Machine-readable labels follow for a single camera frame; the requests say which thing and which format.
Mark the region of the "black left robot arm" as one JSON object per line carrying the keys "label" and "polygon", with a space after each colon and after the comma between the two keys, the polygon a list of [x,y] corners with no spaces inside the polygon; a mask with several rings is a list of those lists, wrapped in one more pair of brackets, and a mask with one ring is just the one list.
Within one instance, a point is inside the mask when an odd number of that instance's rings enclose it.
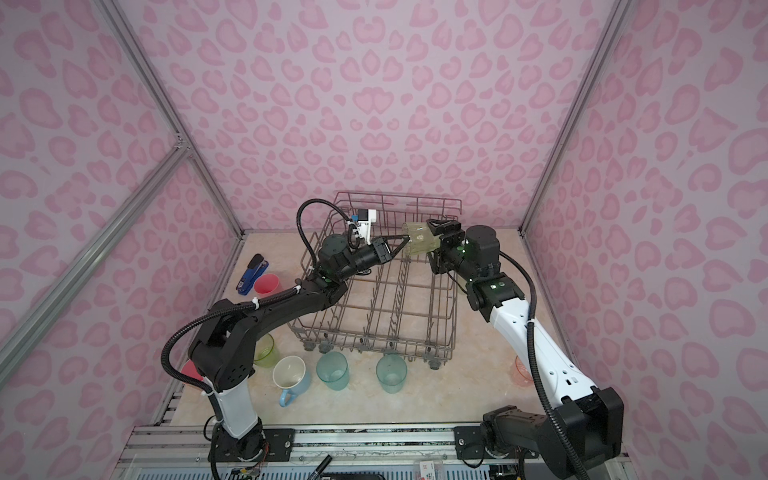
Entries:
{"label": "black left robot arm", "polygon": [[217,420],[210,462],[264,457],[263,426],[248,388],[257,342],[292,320],[332,307],[348,291],[349,278],[390,262],[408,242],[406,235],[387,235],[352,249],[344,236],[328,236],[315,266],[295,287],[255,302],[222,301],[199,319],[188,354]]}

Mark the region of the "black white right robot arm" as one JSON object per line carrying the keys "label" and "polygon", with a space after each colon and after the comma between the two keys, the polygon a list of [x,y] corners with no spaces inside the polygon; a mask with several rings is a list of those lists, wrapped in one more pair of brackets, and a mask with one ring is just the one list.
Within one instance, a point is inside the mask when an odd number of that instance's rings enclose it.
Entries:
{"label": "black white right robot arm", "polygon": [[536,453],[559,479],[586,479],[591,469],[621,452],[624,403],[612,388],[599,388],[564,353],[536,317],[531,275],[502,251],[496,231],[463,228],[455,220],[428,221],[438,241],[429,253],[435,274],[455,274],[467,301],[511,345],[531,376],[542,413],[507,406],[480,424],[483,456],[513,454],[524,464]]}

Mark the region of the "pink plastic cup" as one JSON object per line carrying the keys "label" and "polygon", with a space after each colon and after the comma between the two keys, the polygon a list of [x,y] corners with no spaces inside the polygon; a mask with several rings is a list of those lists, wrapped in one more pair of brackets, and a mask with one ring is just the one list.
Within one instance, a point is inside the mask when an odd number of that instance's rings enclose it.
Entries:
{"label": "pink plastic cup", "polygon": [[276,274],[265,273],[255,280],[254,293],[259,297],[276,293],[280,288],[280,278]]}

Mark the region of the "yellow-green translucent cup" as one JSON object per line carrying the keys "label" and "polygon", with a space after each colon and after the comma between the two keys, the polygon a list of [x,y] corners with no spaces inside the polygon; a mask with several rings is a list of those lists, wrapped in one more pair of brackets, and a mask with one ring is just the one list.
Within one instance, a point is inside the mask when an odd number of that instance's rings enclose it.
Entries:
{"label": "yellow-green translucent cup", "polygon": [[409,237],[404,248],[407,257],[417,257],[440,248],[440,238],[432,233],[426,222],[405,222],[402,231]]}

